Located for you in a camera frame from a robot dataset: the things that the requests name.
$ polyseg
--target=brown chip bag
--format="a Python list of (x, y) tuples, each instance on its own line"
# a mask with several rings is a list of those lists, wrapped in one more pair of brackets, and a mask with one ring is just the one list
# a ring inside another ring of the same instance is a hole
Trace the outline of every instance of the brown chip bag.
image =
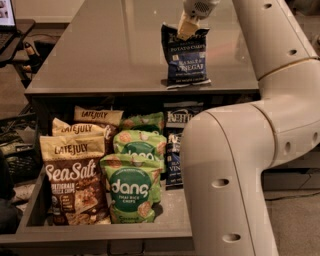
[(69, 125), (58, 118), (53, 119), (52, 122), (52, 135), (53, 136), (66, 136), (85, 133), (100, 132), (104, 134), (105, 139), (105, 154), (113, 153), (113, 137), (117, 134), (118, 130), (113, 125), (102, 127), (92, 123), (78, 123)]
[(95, 224), (108, 217), (108, 204), (99, 161), (103, 133), (40, 136), (44, 168), (51, 183), (56, 225)]
[(119, 127), (122, 114), (122, 110), (91, 110), (75, 106), (73, 120), (75, 122), (109, 124)]
[(74, 122), (99, 125), (106, 130), (106, 154), (113, 153), (113, 137), (119, 132), (122, 110), (91, 110), (74, 108)]

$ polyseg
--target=gray table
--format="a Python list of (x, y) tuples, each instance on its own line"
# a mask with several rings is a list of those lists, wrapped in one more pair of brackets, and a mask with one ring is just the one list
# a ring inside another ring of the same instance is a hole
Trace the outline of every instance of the gray table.
[[(25, 91), (43, 132), (50, 132), (53, 117), (68, 119), (65, 115), (76, 104), (115, 100), (151, 106), (203, 98), (212, 103), (214, 95), (257, 93), (231, 0), (222, 1), (204, 21), (211, 29), (207, 73), (212, 83), (167, 90), (160, 29), (163, 22), (176, 25), (181, 12), (180, 0), (86, 0)], [(183, 190), (164, 191), (163, 212), (154, 224), (52, 227), (45, 220), (49, 185), (44, 176), (42, 172), (17, 234), (3, 237), (3, 247), (21, 255), (75, 254), (101, 253), (107, 247), (113, 250), (117, 242), (123, 248), (136, 242), (147, 252), (192, 252)]]

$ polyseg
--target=robotic arm link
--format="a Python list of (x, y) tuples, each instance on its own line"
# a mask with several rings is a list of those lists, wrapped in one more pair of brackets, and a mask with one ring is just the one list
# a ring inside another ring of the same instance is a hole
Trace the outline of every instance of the robotic arm link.
[[(214, 8), (218, 1), (186, 0), (184, 13), (192, 17), (200, 2)], [(284, 0), (233, 2), (261, 100), (210, 109), (188, 123), (185, 195), (197, 255), (277, 256), (261, 173), (319, 143), (320, 62)]]

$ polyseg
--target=table top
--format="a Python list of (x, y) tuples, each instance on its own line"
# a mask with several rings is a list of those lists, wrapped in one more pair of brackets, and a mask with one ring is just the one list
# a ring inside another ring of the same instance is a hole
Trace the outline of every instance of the table top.
[(33, 19), (17, 19), (16, 23), (20, 36), (13, 39), (10, 45), (0, 54), (0, 67), (4, 67), (10, 63), (19, 49), (21, 42), (36, 24)]
[(193, 94), (258, 90), (231, 0), (209, 27), (206, 68), (211, 84), (167, 90), (163, 22), (177, 26), (180, 0), (87, 0), (26, 90), (26, 95), (103, 93)]

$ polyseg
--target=green chip bag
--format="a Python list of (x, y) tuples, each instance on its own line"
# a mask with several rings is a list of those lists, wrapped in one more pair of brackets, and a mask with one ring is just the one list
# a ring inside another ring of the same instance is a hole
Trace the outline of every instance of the green chip bag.
[(113, 138), (115, 153), (143, 156), (149, 160), (162, 161), (167, 138), (153, 132), (124, 130)]
[(112, 223), (153, 222), (152, 205), (160, 200), (161, 161), (125, 154), (111, 154), (100, 160), (111, 194)]
[(122, 119), (120, 123), (120, 130), (140, 130), (162, 134), (163, 128), (163, 112), (131, 116), (129, 118)]

